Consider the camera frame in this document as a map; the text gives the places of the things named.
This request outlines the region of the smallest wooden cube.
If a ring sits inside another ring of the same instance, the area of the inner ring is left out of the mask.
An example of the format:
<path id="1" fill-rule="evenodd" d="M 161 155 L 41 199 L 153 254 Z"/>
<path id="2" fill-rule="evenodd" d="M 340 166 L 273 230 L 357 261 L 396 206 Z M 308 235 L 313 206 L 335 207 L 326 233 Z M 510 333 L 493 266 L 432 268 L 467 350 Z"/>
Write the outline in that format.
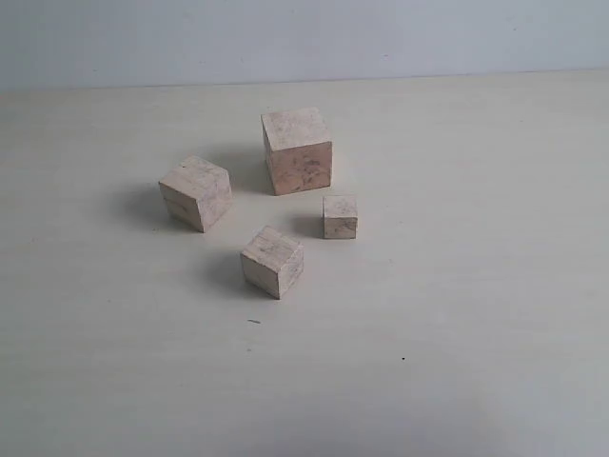
<path id="1" fill-rule="evenodd" d="M 323 197 L 324 239 L 355 239 L 358 228 L 357 200 L 354 195 Z"/>

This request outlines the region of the second largest wooden cube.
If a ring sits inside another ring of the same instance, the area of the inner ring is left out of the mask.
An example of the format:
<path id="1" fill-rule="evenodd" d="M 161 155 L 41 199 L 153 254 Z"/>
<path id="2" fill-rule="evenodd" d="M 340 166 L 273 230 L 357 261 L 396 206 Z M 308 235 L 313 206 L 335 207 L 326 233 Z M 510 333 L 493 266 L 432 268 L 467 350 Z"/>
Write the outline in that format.
<path id="1" fill-rule="evenodd" d="M 159 188 L 167 212 L 199 232 L 207 232 L 232 203 L 228 171 L 198 156 L 170 170 Z"/>

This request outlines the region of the third largest wooden cube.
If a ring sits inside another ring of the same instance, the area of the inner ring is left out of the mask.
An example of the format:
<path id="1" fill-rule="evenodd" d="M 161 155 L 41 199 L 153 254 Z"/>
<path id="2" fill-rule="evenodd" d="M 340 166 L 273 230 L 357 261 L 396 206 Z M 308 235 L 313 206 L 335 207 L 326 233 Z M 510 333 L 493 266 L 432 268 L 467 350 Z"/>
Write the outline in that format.
<path id="1" fill-rule="evenodd" d="M 240 253 L 245 279 L 281 300 L 304 270 L 302 243 L 275 228 L 263 227 Z"/>

